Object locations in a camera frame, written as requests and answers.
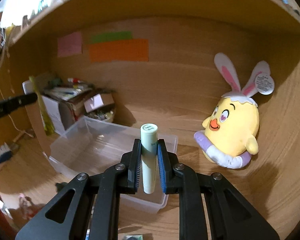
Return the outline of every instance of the heart eye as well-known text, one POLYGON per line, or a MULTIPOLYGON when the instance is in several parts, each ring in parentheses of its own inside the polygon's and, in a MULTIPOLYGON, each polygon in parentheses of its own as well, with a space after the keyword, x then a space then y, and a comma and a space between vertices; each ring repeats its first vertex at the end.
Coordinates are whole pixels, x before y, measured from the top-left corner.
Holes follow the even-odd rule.
POLYGON ((224 122, 229 116, 229 110, 226 109, 221 113, 220 122, 224 122))

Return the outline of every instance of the orange sticky note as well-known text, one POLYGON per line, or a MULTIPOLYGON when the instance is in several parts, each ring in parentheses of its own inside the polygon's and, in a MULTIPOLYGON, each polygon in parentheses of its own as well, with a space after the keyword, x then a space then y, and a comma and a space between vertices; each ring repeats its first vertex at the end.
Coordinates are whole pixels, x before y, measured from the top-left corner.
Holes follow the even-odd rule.
POLYGON ((149 61, 149 44, 147 39, 101 42, 91 44, 89 54, 91 62, 149 61))

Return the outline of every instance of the plush toy tag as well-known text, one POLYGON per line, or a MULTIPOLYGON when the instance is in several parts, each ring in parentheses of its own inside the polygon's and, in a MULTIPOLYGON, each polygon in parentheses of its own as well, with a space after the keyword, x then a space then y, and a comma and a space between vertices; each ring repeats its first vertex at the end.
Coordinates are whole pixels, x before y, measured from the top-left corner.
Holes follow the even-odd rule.
POLYGON ((269 95, 274 90, 274 80, 266 73, 261 73, 255 79, 256 89, 260 94, 269 95))

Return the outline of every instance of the green sticky note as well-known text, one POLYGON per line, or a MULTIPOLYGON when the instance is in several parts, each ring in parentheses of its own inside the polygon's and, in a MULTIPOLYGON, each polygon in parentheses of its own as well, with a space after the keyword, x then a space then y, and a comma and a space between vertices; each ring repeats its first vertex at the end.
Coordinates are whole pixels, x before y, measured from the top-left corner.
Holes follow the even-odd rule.
POLYGON ((102 33, 91 37, 92 43, 100 43, 107 41, 121 41, 132 40, 131 32, 114 32, 114 33, 102 33))

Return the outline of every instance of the paper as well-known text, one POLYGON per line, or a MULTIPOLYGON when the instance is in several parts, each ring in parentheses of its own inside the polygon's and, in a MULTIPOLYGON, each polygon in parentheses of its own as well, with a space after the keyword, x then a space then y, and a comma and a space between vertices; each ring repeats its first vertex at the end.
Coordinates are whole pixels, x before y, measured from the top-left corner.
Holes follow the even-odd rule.
POLYGON ((89 54, 91 62, 149 61, 149 44, 146 39, 96 43, 89 46, 89 54))
POLYGON ((270 75, 261 73, 255 79, 255 86, 259 93, 270 95, 274 90, 274 80, 270 75))
POLYGON ((82 54, 81 32, 58 38, 58 57, 69 57, 77 54, 82 54))
POLYGON ((100 43, 107 41, 132 40, 131 32, 102 33, 91 37, 91 43, 100 43))

